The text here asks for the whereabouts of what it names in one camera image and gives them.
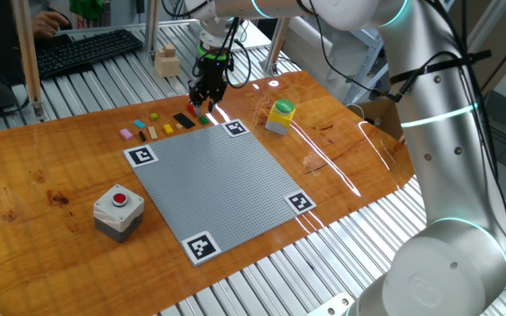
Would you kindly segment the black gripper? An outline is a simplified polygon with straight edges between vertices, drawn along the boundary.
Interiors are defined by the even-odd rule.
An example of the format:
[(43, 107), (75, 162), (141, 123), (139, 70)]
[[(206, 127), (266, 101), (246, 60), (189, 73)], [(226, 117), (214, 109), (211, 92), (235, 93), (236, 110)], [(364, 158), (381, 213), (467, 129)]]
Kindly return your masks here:
[(225, 73), (229, 65), (228, 58), (215, 60), (211, 56), (207, 56), (199, 57), (196, 60), (193, 69), (195, 79), (189, 85), (189, 111), (194, 115), (201, 113), (201, 106), (208, 98), (208, 111), (215, 110), (228, 86)]

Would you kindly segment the operator bare hand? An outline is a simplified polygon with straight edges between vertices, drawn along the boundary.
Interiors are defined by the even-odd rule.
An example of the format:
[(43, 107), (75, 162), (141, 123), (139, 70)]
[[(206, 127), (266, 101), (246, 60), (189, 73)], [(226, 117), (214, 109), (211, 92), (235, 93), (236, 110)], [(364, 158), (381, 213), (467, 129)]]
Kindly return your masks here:
[(36, 40), (52, 39), (69, 20), (56, 11), (42, 11), (31, 19), (33, 37)]

